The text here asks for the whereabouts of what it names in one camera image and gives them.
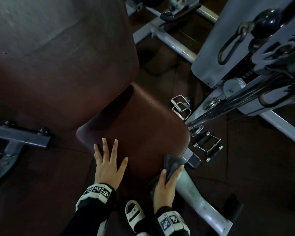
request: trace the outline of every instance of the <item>floor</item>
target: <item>floor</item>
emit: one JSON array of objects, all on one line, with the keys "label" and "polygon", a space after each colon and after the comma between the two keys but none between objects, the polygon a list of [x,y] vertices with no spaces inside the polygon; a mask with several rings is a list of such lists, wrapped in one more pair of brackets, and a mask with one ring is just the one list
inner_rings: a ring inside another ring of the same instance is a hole
[{"label": "floor", "polygon": [[[209,0],[206,6],[220,13],[226,1]],[[144,10],[132,16],[133,31],[150,18]],[[198,52],[211,29],[200,17],[191,16],[186,25],[169,32]],[[209,94],[210,89],[192,74],[190,64],[158,39],[147,37],[137,50],[141,67],[136,82],[168,107],[172,97],[184,95],[195,109]],[[295,125],[295,105],[277,112]],[[212,162],[204,162],[191,172],[194,182],[216,207],[221,208],[232,192],[244,203],[230,236],[295,236],[295,217],[288,209],[295,194],[295,143],[259,117],[233,120],[239,116],[234,111],[206,125],[222,138],[224,148]],[[0,124],[7,119],[30,129],[41,127],[34,119],[0,104]],[[50,150],[24,148],[0,185],[0,236],[59,235],[74,214],[81,193],[92,184],[93,156],[79,144],[74,131],[54,133],[57,140]],[[0,140],[0,151],[5,144]],[[191,235],[206,235],[208,225],[187,204],[184,207],[188,213],[182,216]],[[119,235],[127,228],[116,223],[119,220],[112,213],[106,235]]]}]

